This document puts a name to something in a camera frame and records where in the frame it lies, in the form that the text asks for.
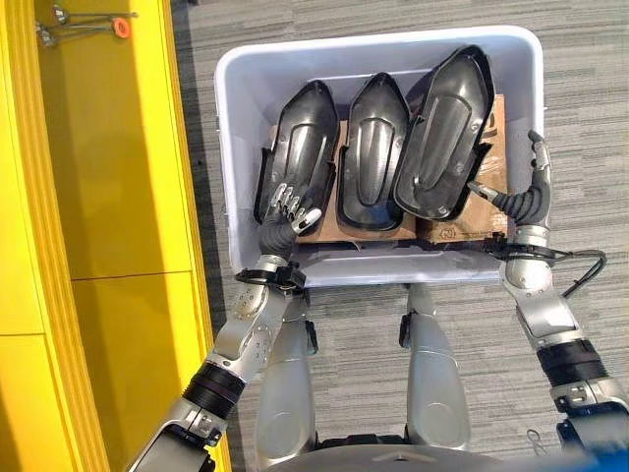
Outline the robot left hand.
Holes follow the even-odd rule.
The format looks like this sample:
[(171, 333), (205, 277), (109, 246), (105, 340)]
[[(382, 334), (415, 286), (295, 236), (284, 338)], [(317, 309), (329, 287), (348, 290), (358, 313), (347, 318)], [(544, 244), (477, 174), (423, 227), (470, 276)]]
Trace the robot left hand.
[(261, 253), (288, 260), (297, 238), (314, 228), (321, 218), (319, 207), (306, 204), (294, 193), (293, 186), (281, 183), (263, 214), (258, 244)]

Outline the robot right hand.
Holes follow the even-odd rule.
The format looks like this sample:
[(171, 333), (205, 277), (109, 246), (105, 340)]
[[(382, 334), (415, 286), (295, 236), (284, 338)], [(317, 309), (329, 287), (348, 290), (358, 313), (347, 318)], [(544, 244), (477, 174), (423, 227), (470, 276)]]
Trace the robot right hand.
[(531, 184), (525, 192), (507, 195), (478, 182), (469, 182), (468, 188), (490, 202), (517, 226), (537, 225), (547, 227), (551, 203), (551, 166), (548, 147), (542, 135), (535, 130), (528, 132), (535, 155)]

